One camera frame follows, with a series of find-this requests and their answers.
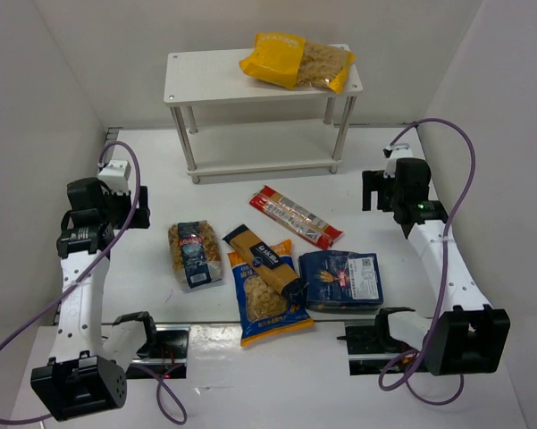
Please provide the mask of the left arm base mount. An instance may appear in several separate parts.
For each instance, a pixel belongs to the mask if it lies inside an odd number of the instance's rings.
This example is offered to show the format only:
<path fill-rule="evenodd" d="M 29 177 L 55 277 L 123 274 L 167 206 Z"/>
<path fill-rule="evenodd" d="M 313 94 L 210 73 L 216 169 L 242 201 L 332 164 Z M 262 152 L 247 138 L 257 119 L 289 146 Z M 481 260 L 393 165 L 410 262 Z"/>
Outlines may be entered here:
<path fill-rule="evenodd" d="M 127 380 L 148 379 L 144 369 L 165 379 L 184 379 L 187 371 L 188 327 L 157 327 L 147 335 L 141 322 L 102 328 L 102 356 L 116 363 Z"/>

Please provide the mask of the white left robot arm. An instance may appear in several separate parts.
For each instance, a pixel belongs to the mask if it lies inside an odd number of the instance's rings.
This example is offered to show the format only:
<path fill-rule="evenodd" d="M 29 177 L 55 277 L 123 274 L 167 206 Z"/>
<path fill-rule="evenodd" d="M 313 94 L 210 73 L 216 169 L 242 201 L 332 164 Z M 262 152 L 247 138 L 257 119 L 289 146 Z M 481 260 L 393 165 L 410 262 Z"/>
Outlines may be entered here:
<path fill-rule="evenodd" d="M 102 335 L 110 244 L 119 232 L 149 227 L 147 187 L 120 193 L 86 178 L 69 183 L 67 197 L 71 208 L 56 242 L 63 271 L 58 330 L 47 363 L 30 377 L 32 390 L 58 422 L 122 408 L 130 364 L 156 344 L 147 311 L 118 316 L 108 337 Z"/>

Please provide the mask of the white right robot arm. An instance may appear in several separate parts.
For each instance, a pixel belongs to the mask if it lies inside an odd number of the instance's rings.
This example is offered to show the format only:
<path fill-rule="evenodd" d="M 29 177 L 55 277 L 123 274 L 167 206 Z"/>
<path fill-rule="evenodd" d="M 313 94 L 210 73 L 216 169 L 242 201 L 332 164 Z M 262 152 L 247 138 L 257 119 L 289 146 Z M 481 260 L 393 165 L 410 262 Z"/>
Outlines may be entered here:
<path fill-rule="evenodd" d="M 490 374 L 497 370 L 510 319 L 481 293 L 455 242 L 443 204 L 429 197 L 431 169 L 400 158 L 385 170 L 362 173 L 362 208 L 391 213 L 419 256 L 437 299 L 433 318 L 410 307 L 387 307 L 375 317 L 380 341 L 423 353 L 433 375 Z"/>

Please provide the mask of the yellow macaroni pasta bag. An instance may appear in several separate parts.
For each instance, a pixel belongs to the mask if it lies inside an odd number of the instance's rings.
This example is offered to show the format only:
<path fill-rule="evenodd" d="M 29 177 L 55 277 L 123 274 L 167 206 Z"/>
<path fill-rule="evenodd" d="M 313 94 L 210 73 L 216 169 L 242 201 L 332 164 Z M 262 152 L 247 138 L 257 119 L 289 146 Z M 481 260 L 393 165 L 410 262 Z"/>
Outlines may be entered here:
<path fill-rule="evenodd" d="M 252 53 L 239 67 L 245 75 L 278 87 L 322 88 L 338 94 L 354 61 L 345 48 L 271 32 L 256 35 Z"/>

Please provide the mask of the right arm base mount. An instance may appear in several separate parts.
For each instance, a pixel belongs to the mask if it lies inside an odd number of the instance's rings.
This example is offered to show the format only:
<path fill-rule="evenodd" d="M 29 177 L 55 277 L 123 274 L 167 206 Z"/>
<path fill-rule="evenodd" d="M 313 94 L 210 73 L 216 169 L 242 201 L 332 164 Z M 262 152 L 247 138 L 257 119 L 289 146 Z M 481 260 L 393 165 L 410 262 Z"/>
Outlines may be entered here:
<path fill-rule="evenodd" d="M 342 315 L 345 332 L 337 337 L 347 347 L 351 375 L 379 374 L 383 367 L 410 346 L 390 337 L 388 315 L 416 311 L 410 307 L 349 310 Z"/>

